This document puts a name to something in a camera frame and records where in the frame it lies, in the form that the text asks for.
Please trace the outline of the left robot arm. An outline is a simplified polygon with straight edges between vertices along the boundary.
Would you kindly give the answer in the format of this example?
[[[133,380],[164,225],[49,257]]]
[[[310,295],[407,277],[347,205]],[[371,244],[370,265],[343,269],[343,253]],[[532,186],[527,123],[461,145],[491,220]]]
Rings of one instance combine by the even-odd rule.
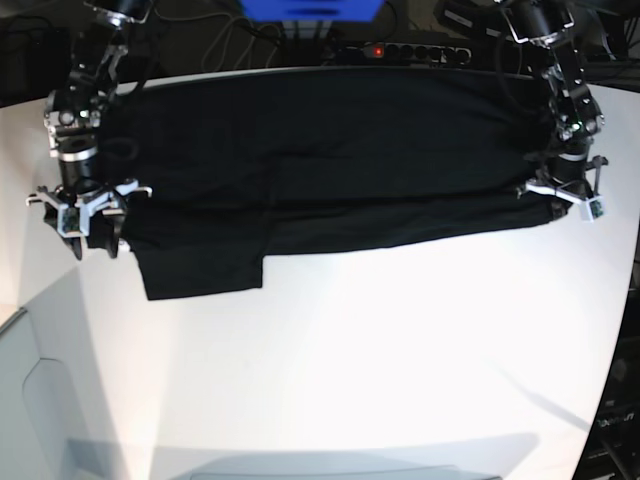
[[[605,214],[599,192],[601,170],[608,160],[590,156],[604,115],[586,82],[571,29],[575,22],[564,1],[498,1],[511,38],[546,52],[538,75],[549,87],[548,111],[554,130],[545,150],[535,154],[535,176],[519,193],[551,196],[559,207],[576,206],[586,222]]]

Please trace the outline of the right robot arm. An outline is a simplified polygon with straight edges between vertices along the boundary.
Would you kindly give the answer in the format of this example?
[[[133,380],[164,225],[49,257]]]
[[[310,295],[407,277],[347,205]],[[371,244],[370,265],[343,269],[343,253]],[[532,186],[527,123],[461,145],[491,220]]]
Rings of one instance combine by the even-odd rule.
[[[49,154],[57,162],[60,184],[39,186],[26,204],[42,204],[44,222],[78,260],[90,239],[92,220],[107,227],[110,257],[118,256],[129,197],[153,190],[136,179],[110,181],[101,171],[99,132],[111,107],[122,99],[118,65],[129,53],[129,34],[146,22],[152,1],[87,1],[94,13],[89,27],[72,44],[71,68],[63,87],[47,97],[44,125]]]

